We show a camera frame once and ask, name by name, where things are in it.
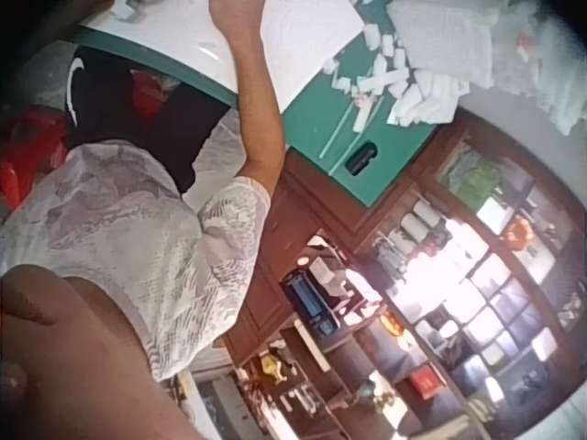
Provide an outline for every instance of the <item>person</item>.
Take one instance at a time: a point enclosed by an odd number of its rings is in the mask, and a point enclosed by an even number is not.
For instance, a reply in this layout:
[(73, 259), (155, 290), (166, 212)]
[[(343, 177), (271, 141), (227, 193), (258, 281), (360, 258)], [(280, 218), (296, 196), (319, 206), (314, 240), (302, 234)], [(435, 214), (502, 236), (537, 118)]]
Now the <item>person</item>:
[[(80, 49), (68, 80), (67, 160), (33, 189), (0, 235), (3, 285), (55, 319), (59, 294), (45, 298), (46, 292), (75, 292), (132, 364), (140, 358), (156, 381), (186, 368), (235, 323), (249, 287), (285, 151), (260, 38), (263, 7), (264, 0), (210, 2), (236, 66), (247, 158), (200, 212), (182, 193), (194, 183), (197, 151), (227, 108), (180, 86), (143, 126), (132, 111), (128, 68)], [(6, 350), (29, 365), (35, 355), (25, 340), (11, 339), (18, 326), (3, 327)], [(46, 342), (63, 344), (49, 336)], [(43, 362), (62, 362), (68, 353), (45, 353)]]

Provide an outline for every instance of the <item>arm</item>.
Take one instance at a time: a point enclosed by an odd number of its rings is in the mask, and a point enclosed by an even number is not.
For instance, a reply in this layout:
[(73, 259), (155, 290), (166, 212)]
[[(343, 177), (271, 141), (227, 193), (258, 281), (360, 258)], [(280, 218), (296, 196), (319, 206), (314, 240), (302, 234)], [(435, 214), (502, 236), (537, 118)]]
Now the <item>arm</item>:
[(238, 173), (273, 194), (285, 157), (282, 120), (260, 39), (264, 0), (213, 0), (210, 12), (232, 50), (247, 159)]

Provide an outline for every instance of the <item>white sheet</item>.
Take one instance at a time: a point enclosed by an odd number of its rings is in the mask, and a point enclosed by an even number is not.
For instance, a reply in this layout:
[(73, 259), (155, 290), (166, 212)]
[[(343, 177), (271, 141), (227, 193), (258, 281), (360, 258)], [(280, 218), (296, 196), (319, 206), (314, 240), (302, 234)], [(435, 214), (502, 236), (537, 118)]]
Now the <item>white sheet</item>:
[[(208, 0), (163, 0), (145, 6), (136, 23), (104, 13), (85, 25), (156, 50), (238, 91), (232, 56), (212, 23)], [(281, 111), (362, 27), (349, 0), (267, 0), (261, 35)]]

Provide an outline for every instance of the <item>yellow object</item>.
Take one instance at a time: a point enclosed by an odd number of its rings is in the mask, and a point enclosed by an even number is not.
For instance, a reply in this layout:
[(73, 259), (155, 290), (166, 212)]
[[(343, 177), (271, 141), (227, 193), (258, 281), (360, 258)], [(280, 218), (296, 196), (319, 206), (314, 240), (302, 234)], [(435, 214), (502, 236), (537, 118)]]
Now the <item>yellow object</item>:
[(287, 378), (282, 374), (282, 362), (276, 360), (272, 355), (263, 356), (260, 359), (263, 373), (275, 378), (275, 385), (285, 382)]

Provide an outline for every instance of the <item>hand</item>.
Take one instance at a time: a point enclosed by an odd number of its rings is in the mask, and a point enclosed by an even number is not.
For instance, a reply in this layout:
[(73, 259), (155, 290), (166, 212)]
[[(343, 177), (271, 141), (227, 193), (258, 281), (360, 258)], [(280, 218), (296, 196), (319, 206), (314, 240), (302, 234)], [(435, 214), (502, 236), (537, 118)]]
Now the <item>hand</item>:
[(231, 48), (260, 41), (265, 0), (210, 0), (210, 15)]

